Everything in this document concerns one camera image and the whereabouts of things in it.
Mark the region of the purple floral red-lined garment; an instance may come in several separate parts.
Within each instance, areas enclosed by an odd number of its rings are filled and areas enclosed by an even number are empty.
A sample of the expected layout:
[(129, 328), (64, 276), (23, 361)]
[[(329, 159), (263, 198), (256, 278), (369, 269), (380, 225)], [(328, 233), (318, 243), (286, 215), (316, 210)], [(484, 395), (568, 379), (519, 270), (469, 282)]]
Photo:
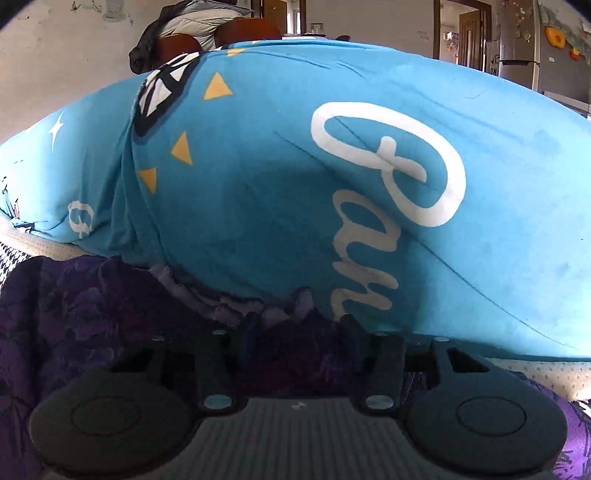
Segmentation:
[[(242, 368), (238, 325), (259, 314)], [(586, 479), (590, 406), (442, 340), (371, 333), (112, 258), (29, 259), (1, 290), (5, 479)]]

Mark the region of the blue cartoon print sofa backrest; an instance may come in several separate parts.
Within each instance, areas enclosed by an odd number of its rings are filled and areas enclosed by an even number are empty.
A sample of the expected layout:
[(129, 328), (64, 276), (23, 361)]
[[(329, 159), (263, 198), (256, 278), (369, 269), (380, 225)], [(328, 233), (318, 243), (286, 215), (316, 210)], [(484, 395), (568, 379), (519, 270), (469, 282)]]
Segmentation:
[(590, 355), (590, 124), (359, 43), (183, 53), (1, 147), (16, 226), (215, 293), (487, 353)]

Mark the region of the houndstooth sofa seat cover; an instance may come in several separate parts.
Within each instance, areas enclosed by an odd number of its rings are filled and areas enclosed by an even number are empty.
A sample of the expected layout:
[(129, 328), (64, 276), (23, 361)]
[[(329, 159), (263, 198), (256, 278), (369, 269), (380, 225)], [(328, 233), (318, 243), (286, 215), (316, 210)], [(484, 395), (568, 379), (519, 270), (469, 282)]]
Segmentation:
[[(28, 258), (45, 256), (66, 261), (86, 255), (68, 244), (59, 244), (26, 233), (1, 219), (1, 284), (17, 265)], [(575, 360), (540, 360), (488, 357), (495, 365), (524, 374), (558, 395), (574, 401), (590, 399), (590, 362)]]

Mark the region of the brown wooden chair left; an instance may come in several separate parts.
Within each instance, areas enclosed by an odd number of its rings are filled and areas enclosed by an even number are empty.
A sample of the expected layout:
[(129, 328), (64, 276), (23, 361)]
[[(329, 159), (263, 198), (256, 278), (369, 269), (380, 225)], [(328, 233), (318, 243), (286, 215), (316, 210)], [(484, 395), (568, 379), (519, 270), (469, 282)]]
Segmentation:
[(181, 54), (204, 51), (199, 42), (186, 34), (158, 37), (153, 46), (153, 64), (158, 67)]

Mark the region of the brown wooden chair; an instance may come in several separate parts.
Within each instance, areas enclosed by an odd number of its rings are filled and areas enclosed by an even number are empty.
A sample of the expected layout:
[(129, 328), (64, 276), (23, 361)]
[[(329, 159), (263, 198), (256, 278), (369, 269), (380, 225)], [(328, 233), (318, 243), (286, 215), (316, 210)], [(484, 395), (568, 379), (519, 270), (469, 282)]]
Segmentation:
[(158, 37), (153, 46), (153, 64), (158, 67), (181, 54), (204, 51), (199, 42), (186, 34)]
[(219, 25), (214, 32), (217, 47), (259, 40), (280, 40), (279, 27), (265, 18), (235, 18)]

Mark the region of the brown wooden chair right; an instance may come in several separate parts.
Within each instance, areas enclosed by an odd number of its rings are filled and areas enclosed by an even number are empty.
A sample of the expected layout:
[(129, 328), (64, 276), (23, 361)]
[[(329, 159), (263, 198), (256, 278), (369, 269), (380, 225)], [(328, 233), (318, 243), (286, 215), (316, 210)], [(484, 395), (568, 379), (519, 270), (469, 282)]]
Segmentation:
[(279, 27), (265, 18), (235, 18), (219, 25), (214, 32), (217, 47), (259, 40), (280, 40)]

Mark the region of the silver refrigerator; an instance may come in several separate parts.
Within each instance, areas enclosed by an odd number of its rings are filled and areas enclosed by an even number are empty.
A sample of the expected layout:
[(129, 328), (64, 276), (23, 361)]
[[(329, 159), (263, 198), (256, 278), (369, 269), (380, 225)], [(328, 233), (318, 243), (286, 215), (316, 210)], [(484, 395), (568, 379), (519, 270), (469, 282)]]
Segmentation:
[(496, 75), (541, 94), (590, 101), (588, 27), (564, 1), (497, 1)]

